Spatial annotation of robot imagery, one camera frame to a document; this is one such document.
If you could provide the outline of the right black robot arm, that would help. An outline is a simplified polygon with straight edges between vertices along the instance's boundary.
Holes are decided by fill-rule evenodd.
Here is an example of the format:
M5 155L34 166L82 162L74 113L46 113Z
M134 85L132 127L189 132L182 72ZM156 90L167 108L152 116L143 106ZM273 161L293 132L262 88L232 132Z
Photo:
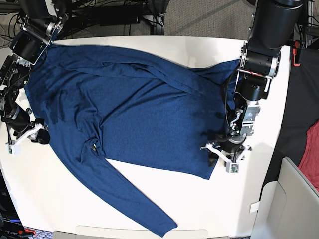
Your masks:
M10 154L25 139L43 145L50 142L44 119L31 121L31 109L24 110L16 99L30 74L39 69L37 62L47 56L49 45L68 19L63 0L52 0L49 4L44 0L21 0L19 5L24 22L10 45L12 55L7 56L0 70L0 83L5 86L0 92L0 119L6 125Z

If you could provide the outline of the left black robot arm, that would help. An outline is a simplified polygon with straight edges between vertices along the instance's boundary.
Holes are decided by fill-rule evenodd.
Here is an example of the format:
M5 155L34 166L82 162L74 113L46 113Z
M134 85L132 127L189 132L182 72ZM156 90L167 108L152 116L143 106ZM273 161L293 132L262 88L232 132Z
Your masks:
M209 166L222 159L229 173L251 147L245 142L253 134L260 99L266 99L276 76L281 48L289 40L303 9L302 0L258 0L248 41L241 49L239 63L221 87L226 121L225 133L203 147Z

